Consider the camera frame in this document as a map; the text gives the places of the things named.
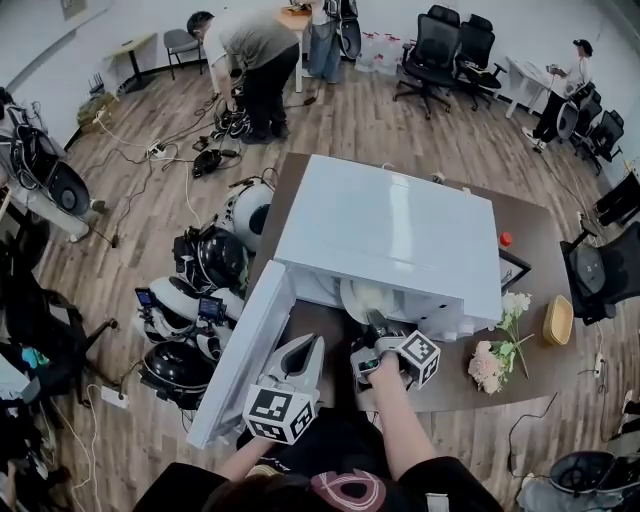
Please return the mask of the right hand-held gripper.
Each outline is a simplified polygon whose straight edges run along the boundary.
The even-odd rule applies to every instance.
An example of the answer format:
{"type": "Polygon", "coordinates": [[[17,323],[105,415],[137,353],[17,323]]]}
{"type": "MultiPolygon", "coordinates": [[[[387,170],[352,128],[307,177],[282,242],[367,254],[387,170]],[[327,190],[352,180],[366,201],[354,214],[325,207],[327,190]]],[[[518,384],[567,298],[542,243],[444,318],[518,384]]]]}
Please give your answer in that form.
{"type": "Polygon", "coordinates": [[[395,353],[399,369],[406,376],[408,386],[422,389],[436,374],[441,350],[419,331],[409,335],[396,333],[387,328],[387,319],[377,309],[368,309],[366,317],[370,330],[352,348],[350,362],[357,382],[366,385],[369,375],[376,371],[383,356],[395,353]]]}

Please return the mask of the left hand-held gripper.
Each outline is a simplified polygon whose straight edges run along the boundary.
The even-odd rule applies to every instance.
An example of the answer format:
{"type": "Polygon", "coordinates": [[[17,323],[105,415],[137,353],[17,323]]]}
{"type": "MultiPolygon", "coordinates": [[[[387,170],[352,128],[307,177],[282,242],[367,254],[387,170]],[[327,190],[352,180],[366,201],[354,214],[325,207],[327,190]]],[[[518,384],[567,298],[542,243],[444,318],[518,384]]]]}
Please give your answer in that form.
{"type": "Polygon", "coordinates": [[[325,341],[313,333],[276,349],[249,388],[243,420],[254,437],[295,444],[317,416],[325,341]]]}

